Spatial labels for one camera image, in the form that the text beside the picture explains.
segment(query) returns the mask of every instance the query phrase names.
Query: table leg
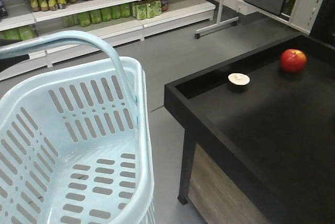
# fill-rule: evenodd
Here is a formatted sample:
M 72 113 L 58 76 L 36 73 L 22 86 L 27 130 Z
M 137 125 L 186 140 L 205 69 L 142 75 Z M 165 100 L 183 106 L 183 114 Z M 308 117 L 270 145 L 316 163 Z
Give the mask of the table leg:
M 180 187 L 178 195 L 178 200 L 182 205 L 187 203 L 186 197 L 188 196 L 189 183 L 191 180 L 196 143 L 195 134 L 193 134 L 191 130 L 185 129 L 182 170 L 180 174 Z

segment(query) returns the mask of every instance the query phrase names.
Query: wooden panel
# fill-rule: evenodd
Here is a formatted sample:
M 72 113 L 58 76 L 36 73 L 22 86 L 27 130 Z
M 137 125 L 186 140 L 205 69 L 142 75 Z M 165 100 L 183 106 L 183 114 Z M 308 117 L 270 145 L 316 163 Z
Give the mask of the wooden panel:
M 271 224 L 199 145 L 188 196 L 208 224 Z

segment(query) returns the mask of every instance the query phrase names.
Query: metal stand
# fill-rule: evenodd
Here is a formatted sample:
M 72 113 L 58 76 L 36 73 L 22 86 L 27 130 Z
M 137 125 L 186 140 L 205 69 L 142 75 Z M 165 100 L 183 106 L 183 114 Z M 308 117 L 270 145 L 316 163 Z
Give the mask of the metal stand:
M 213 24 L 213 25 L 201 28 L 201 29 L 197 29 L 195 31 L 195 35 L 194 35 L 196 39 L 200 38 L 200 33 L 202 33 L 202 32 L 212 30 L 212 29 L 216 29 L 216 28 L 220 28 L 220 27 L 223 27 L 223 26 L 225 26 L 227 24 L 230 24 L 230 23 L 231 23 L 232 26 L 235 26 L 237 24 L 237 20 L 239 19 L 238 17 L 234 17 L 234 18 L 230 18 L 230 19 L 225 20 L 225 21 L 221 21 L 223 6 L 224 6 L 224 0 L 220 0 L 216 23 Z

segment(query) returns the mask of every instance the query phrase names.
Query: green bottle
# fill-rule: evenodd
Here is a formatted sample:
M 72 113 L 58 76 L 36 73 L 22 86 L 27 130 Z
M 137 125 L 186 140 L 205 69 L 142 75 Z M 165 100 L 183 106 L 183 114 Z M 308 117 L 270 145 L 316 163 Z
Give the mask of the green bottle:
M 100 9 L 91 10 L 90 17 L 93 24 L 99 24 L 103 21 Z
M 121 17 L 131 16 L 131 5 L 130 3 L 123 3 L 120 5 Z
M 32 38 L 35 37 L 35 33 L 34 33 L 33 29 L 28 25 L 19 27 L 18 32 L 19 32 L 20 38 L 22 40 L 28 40 L 28 39 L 32 39 Z
M 91 18 L 89 12 L 82 12 L 78 14 L 80 26 L 86 27 L 91 25 Z
M 111 20 L 110 7 L 102 8 L 101 9 L 101 15 L 103 17 L 103 21 L 110 21 Z
M 119 18 L 121 18 L 120 5 L 115 5 L 115 6 L 111 7 L 111 17 L 113 19 L 119 19 Z

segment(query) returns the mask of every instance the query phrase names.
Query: basket slot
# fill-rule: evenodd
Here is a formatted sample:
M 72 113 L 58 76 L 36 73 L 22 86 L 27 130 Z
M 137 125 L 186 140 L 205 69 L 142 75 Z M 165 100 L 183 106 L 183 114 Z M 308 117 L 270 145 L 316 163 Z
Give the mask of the basket slot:
M 22 205 L 16 204 L 16 209 L 24 216 L 30 223 L 37 224 L 37 220 L 27 211 Z

